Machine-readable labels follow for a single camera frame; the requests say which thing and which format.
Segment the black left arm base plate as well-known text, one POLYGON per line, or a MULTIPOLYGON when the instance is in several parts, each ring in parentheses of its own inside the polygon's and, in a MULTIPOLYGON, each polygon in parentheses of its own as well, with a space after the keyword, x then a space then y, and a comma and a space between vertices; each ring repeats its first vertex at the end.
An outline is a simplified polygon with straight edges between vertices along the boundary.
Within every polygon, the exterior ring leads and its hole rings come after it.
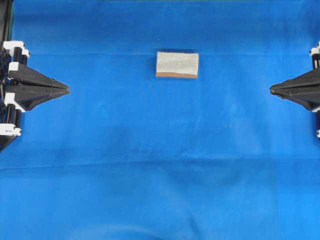
POLYGON ((2 152, 15 139, 16 139, 16 136, 0 135, 0 152, 2 152))

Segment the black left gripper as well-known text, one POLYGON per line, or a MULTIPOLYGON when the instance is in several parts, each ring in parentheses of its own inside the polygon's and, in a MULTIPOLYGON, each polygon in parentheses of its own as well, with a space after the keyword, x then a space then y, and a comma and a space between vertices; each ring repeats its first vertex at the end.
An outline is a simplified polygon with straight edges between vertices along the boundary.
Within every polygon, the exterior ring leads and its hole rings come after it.
POLYGON ((0 89, 5 113, 4 122, 0 124, 2 136, 20 136, 21 113, 70 93, 67 85, 28 67, 29 57, 30 52, 23 41, 2 42, 0 69, 4 79, 0 89), (14 79, 35 86, 13 85, 14 79))

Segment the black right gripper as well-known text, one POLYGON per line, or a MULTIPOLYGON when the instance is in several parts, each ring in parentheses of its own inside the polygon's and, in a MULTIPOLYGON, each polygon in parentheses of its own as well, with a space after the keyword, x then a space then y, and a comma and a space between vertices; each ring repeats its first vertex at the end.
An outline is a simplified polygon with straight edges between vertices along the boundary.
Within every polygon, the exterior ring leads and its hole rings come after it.
POLYGON ((320 42, 309 51, 313 70, 293 79, 274 84, 270 93, 292 101, 316 114, 316 136, 320 137, 320 42))

